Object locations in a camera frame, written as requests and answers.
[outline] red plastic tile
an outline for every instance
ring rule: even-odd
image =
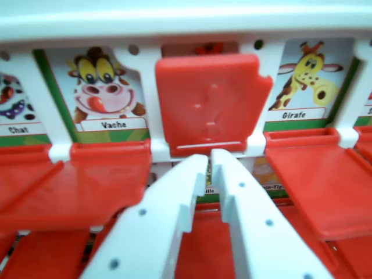
[[[338,268],[338,262],[334,254],[325,242],[319,241],[316,238],[313,231],[305,223],[297,209],[294,206],[282,206],[280,207],[280,210],[310,249],[323,262],[326,268],[328,268],[330,272],[335,271]]]
[[[89,231],[31,232],[12,253],[1,279],[75,279]]]
[[[156,79],[171,155],[245,150],[273,86],[258,71],[253,54],[160,60]]]
[[[105,224],[138,203],[151,168],[149,142],[75,144],[27,191],[0,206],[2,230],[65,230]]]
[[[235,278],[230,232],[220,211],[195,212],[191,233],[182,237],[175,278]]]
[[[0,148],[0,208],[15,195],[27,191],[36,177],[50,171],[50,145]]]
[[[320,239],[372,234],[372,166],[354,150],[329,144],[267,148],[266,155]]]
[[[372,236],[335,241],[335,246],[359,278],[372,279]]]

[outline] cartoon cow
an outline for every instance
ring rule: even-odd
[[[326,106],[333,101],[339,88],[332,81],[319,77],[317,73],[320,70],[336,72],[344,68],[338,64],[324,63],[324,54],[317,53],[322,45],[323,42],[319,42],[311,48],[307,45],[307,42],[304,42],[301,44],[303,55],[297,64],[289,63],[280,66],[278,74],[287,74],[292,71],[294,73],[284,85],[283,90],[277,96],[276,101],[269,110],[285,109],[297,90],[305,90],[308,86],[313,88],[313,99],[315,104]]]
[[[136,92],[121,77],[126,71],[120,65],[114,67],[102,48],[92,47],[86,55],[76,56],[74,63],[67,63],[69,76],[77,78],[75,123],[88,115],[126,118],[130,112],[138,116],[146,113],[144,105],[137,102]]]
[[[0,92],[0,116],[22,121],[35,119],[34,108],[15,77],[0,73]]]

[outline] animal character card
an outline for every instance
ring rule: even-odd
[[[44,139],[35,137],[33,140],[32,137],[29,137],[30,135],[45,134],[45,130],[19,80],[0,72],[0,93],[1,145],[48,143],[46,135],[44,135]]]
[[[265,157],[256,158],[252,175],[266,191],[282,190],[283,185]]]
[[[140,75],[119,64],[111,49],[49,49],[45,54],[78,132],[147,128]]]
[[[326,119],[353,59],[353,39],[290,40],[266,121]]]

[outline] cartoon giraffe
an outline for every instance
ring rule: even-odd
[[[285,83],[283,90],[277,96],[274,104],[269,110],[285,109],[298,89],[305,90],[308,86],[313,88],[314,103],[319,106],[326,106],[336,97],[339,88],[337,85],[317,75],[320,70],[328,72],[341,71],[344,68],[339,64],[325,64],[324,54],[317,53],[323,45],[318,42],[312,48],[307,42],[301,44],[303,55],[297,63],[289,63],[280,66],[278,74],[294,72]]]

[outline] red plastic tray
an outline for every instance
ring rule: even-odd
[[[313,231],[303,220],[297,209],[294,206],[282,206],[280,207],[280,211],[291,223],[293,228],[296,229],[297,233],[311,248],[311,250],[319,257],[326,268],[328,268],[330,272],[336,271],[339,264],[331,249],[325,242],[319,241],[315,237]]]
[[[372,236],[335,241],[334,245],[359,278],[372,278]]]
[[[77,278],[89,234],[88,230],[31,232],[18,243],[0,278]]]
[[[333,129],[266,133],[268,161],[322,240],[372,234],[372,166]]]
[[[17,166],[12,177],[18,184],[9,182],[0,202],[1,230],[67,230],[105,224],[141,201],[151,154],[149,141],[75,144],[71,161],[43,162],[44,169],[24,183],[19,177],[28,165]]]

